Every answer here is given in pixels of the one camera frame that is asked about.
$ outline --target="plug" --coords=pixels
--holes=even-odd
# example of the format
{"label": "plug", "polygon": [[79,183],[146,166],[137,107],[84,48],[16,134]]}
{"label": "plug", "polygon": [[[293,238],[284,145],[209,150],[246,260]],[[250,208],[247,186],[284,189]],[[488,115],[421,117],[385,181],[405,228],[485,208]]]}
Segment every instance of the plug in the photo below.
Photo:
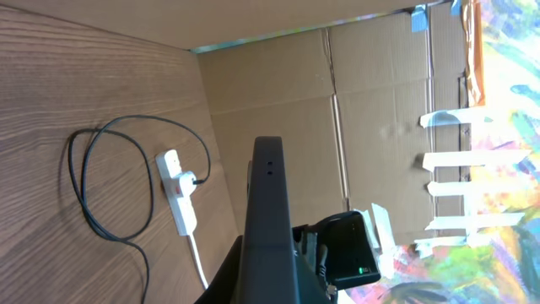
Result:
{"label": "plug", "polygon": [[171,149],[155,157],[159,176],[169,200],[176,229],[181,236],[191,236],[197,227],[191,195],[197,188],[195,173],[183,172],[176,150]]}

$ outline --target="cardboard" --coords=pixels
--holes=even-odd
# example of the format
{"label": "cardboard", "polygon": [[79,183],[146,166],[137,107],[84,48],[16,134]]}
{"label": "cardboard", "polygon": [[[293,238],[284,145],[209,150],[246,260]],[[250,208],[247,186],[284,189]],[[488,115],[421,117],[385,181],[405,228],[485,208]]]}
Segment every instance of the cardboard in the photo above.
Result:
{"label": "cardboard", "polygon": [[429,152],[418,126],[428,102],[426,32],[411,31],[410,14],[395,14],[333,27],[330,38],[351,206],[388,210],[397,244],[433,237],[424,231],[434,216],[430,174],[413,167]]}
{"label": "cardboard", "polygon": [[[405,13],[330,29],[350,203],[387,209],[397,244],[435,236],[424,231],[434,215],[463,212],[459,197],[430,198],[424,186],[431,175],[413,165],[423,152],[460,149],[458,126],[418,126],[429,109],[459,108],[465,67],[461,22],[450,16],[450,4],[430,7],[428,14],[429,31],[412,32]],[[458,182],[459,169],[438,170],[435,180]]]}
{"label": "cardboard", "polygon": [[[428,14],[426,31],[411,31],[410,14],[393,14],[199,57],[240,230],[253,139],[278,135],[293,225],[344,211],[345,183],[351,208],[388,210],[396,244],[462,233],[425,230],[436,215],[463,214],[461,198],[431,198],[426,190],[433,180],[459,182],[459,169],[432,175],[414,164],[417,155],[461,148],[458,126],[419,126],[428,112],[459,108],[465,67],[459,16],[449,3]],[[332,109],[334,89],[339,106]]]}
{"label": "cardboard", "polygon": [[422,0],[1,0],[14,8],[191,49],[366,14]]}
{"label": "cardboard", "polygon": [[345,210],[323,34],[314,30],[199,57],[240,231],[257,136],[283,138],[293,225]]}

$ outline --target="black cable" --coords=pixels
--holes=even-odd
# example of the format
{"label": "black cable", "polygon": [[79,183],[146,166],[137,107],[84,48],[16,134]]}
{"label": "black cable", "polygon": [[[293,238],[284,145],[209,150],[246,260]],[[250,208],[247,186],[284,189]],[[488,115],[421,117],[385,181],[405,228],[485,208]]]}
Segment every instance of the black cable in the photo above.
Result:
{"label": "black cable", "polygon": [[[210,151],[208,150],[207,145],[204,143],[203,139],[197,133],[195,133],[195,131],[191,130],[189,127],[181,123],[171,121],[170,119],[154,117],[154,116],[149,116],[149,115],[127,115],[123,117],[118,117],[108,122],[103,128],[81,129],[81,130],[75,131],[69,137],[69,146],[68,146],[68,153],[67,153],[69,176],[71,177],[71,183],[73,184],[73,190],[75,191],[75,194],[77,195],[78,202],[81,204],[84,218],[88,222],[88,225],[90,226],[92,231],[94,231],[95,234],[97,234],[98,236],[102,237],[103,239],[107,241],[120,242],[122,244],[134,247],[141,253],[141,255],[143,255],[144,265],[146,266],[146,283],[144,284],[143,296],[142,296],[141,302],[144,303],[144,299],[146,298],[146,291],[148,290],[149,281],[150,281],[149,261],[148,261],[148,258],[146,257],[146,253],[144,253],[144,250],[139,245],[130,242],[130,240],[133,239],[135,236],[140,235],[149,226],[150,221],[152,220],[152,214],[154,213],[154,183],[152,180],[152,173],[150,170],[149,160],[148,160],[148,157],[146,156],[146,153],[144,153],[143,147],[141,147],[141,145],[135,139],[127,136],[126,134],[109,130],[109,128],[115,123],[124,119],[128,119],[128,118],[153,119],[160,122],[168,122],[170,124],[176,125],[177,127],[187,130],[201,142],[204,148],[204,151],[206,152],[206,156],[208,160],[208,173],[206,177],[204,177],[203,179],[194,181],[193,184],[200,185],[200,184],[205,183],[208,180],[208,178],[210,177],[211,160],[210,160]],[[73,144],[77,136],[79,136],[81,133],[97,133],[97,134],[92,138],[90,145],[84,152],[83,169],[81,171],[81,184],[79,188],[79,185],[77,184],[77,179],[75,178],[75,169],[73,165]],[[130,143],[134,144],[143,155],[144,164],[146,165],[146,171],[148,173],[148,183],[150,185],[150,212],[143,227],[130,236],[124,236],[124,237],[115,236],[106,228],[104,228],[103,225],[101,225],[100,222],[94,217],[94,215],[88,208],[88,203],[86,201],[86,172],[88,170],[89,159],[90,159],[90,155],[92,154],[92,151],[94,150],[95,144],[97,143],[98,139],[100,139],[103,133],[119,136],[121,138],[128,140]]]}

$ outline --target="wood grain surface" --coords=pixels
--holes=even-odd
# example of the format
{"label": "wood grain surface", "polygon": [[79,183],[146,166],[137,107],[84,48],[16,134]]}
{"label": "wood grain surface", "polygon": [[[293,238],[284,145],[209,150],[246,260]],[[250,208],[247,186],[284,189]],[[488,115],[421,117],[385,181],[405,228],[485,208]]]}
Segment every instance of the wood grain surface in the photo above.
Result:
{"label": "wood grain surface", "polygon": [[[0,7],[0,302],[138,303],[138,252],[88,227],[69,181],[66,143],[79,128],[150,114],[185,123],[212,151],[210,180],[193,196],[202,266],[211,280],[238,235],[195,55]],[[203,292],[188,240],[178,236],[154,156],[178,149],[202,177],[202,146],[161,122],[121,122],[152,158],[156,206],[134,242],[151,268],[147,303],[190,303]],[[76,164],[88,137],[77,142]],[[104,136],[89,166],[89,207],[120,236],[149,211],[143,159]]]}
{"label": "wood grain surface", "polygon": [[190,49],[413,8],[425,0],[0,0],[30,12]]}

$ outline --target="colorful painting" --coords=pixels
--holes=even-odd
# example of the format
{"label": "colorful painting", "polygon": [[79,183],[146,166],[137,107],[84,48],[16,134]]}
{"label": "colorful painting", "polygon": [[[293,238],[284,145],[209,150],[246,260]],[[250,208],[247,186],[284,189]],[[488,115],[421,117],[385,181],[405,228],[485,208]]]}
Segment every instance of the colorful painting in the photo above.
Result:
{"label": "colorful painting", "polygon": [[478,214],[523,212],[512,227],[483,229],[488,246],[399,247],[395,274],[347,290],[356,303],[540,303],[540,1],[482,0],[485,105],[502,120],[472,126],[472,149],[531,149],[515,166],[471,169],[473,181],[512,178],[524,190],[484,194]]}

